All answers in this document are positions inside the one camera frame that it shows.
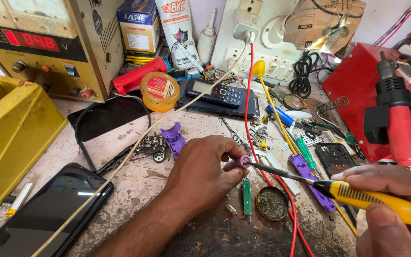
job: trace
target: circuit board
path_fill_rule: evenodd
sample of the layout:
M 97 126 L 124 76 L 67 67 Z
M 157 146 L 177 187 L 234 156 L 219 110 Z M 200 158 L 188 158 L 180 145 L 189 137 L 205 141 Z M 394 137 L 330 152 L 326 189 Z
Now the circuit board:
M 243 213 L 252 214 L 252 194 L 250 192 L 250 180 L 243 179 Z

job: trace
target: workbench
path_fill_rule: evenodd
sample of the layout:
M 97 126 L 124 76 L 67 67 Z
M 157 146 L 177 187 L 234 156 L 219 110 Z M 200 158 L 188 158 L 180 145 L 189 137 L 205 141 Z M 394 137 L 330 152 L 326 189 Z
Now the workbench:
M 261 117 L 266 114 L 264 108 L 267 99 L 264 94 L 259 97 Z M 326 93 L 317 85 L 312 84 L 313 98 L 319 102 L 328 102 Z M 91 102 L 79 102 L 54 98 L 61 114 L 86 108 Z M 152 122 L 168 114 L 152 113 Z M 330 118 L 345 128 L 336 111 L 328 111 Z M 242 137 L 245 133 L 244 121 L 225 117 L 231 127 Z M 220 134 L 230 137 L 231 133 L 217 115 L 192 110 L 183 110 L 164 120 L 153 131 L 160 128 L 169 129 L 178 121 L 182 125 L 181 132 L 188 141 L 192 138 Z M 97 138 L 84 143 L 94 165 L 100 168 L 122 149 L 134 143 L 147 128 L 148 119 L 142 117 Z M 270 138 L 266 140 L 269 148 L 282 150 L 285 140 L 282 133 L 273 122 L 267 125 Z M 315 161 L 323 168 L 313 146 L 309 147 Z M 280 162 L 284 169 L 297 174 L 295 168 L 288 163 L 291 151 L 286 150 L 284 159 Z M 74 130 L 66 125 L 59 136 L 53 141 L 39 160 L 27 172 L 25 177 L 15 187 L 19 191 L 25 183 L 35 183 L 28 198 L 32 197 L 66 164 L 75 162 L 88 168 L 75 141 Z M 115 190 L 107 203 L 91 220 L 83 233 L 78 237 L 66 254 L 68 257 L 83 257 L 94 251 L 104 240 L 110 238 L 118 229 L 124 226 L 140 209 L 144 208 L 157 196 L 166 184 L 169 172 L 174 166 L 173 156 L 167 157 L 162 163 L 156 163 L 152 158 L 140 159 L 137 163 L 127 162 L 112 180 Z M 220 202 L 208 211 L 199 214 L 186 224 L 168 243 L 162 256 L 288 256 L 291 248 L 293 223 L 289 217 L 280 222 L 265 219 L 256 209 L 254 197 L 256 192 L 267 186 L 260 172 L 253 167 L 249 175 L 252 191 L 251 222 L 248 217 L 237 219 L 226 209 L 226 204 L 236 208 L 237 213 L 243 213 L 242 184 L 231 190 Z M 281 188 L 275 178 L 268 174 L 272 183 Z M 325 213 L 318 200 L 306 184 L 295 182 L 301 192 L 293 195 L 297 209 L 298 224 L 305 239 L 316 256 L 355 256 L 356 238 L 337 211 Z M 0 227 L 8 218 L 4 218 L 7 209 L 0 209 Z M 295 256 L 308 256 L 299 237 L 296 242 Z

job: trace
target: black phone screen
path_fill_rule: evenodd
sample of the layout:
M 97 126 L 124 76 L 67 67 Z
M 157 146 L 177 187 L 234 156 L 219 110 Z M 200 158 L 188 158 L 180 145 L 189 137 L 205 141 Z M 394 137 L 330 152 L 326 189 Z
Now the black phone screen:
M 0 257 L 30 257 L 104 182 L 66 165 L 0 228 Z M 110 183 L 38 256 L 60 256 L 112 189 Z

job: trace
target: yellow plug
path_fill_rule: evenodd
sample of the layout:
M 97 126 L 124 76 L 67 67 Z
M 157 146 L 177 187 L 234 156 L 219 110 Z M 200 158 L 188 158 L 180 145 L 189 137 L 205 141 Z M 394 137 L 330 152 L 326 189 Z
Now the yellow plug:
M 257 61 L 253 65 L 252 75 L 256 75 L 258 77 L 262 77 L 266 71 L 266 63 L 262 60 Z

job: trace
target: small wheel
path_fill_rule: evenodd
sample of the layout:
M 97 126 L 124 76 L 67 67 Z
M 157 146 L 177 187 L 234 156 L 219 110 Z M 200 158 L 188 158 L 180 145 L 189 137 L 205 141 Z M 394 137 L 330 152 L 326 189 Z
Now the small wheel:
M 305 132 L 305 135 L 306 135 L 308 138 L 312 139 L 312 140 L 315 140 L 315 138 L 317 138 L 317 136 L 315 136 L 315 134 L 313 134 L 313 133 L 310 132 L 310 131 L 306 131 L 306 132 Z
M 153 160 L 157 163 L 161 163 L 166 160 L 166 151 L 162 151 L 153 155 Z

